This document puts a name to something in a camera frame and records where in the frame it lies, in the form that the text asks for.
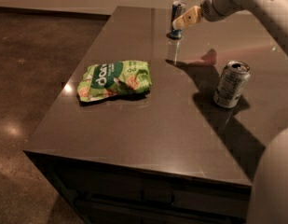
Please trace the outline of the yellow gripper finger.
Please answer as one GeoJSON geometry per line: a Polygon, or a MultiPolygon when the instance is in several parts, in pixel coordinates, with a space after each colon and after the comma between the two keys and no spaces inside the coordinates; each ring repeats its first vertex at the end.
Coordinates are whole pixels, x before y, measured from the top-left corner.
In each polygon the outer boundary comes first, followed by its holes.
{"type": "Polygon", "coordinates": [[[196,23],[200,23],[202,19],[202,11],[198,6],[193,6],[183,15],[172,22],[172,27],[175,30],[184,29],[196,23]]]}

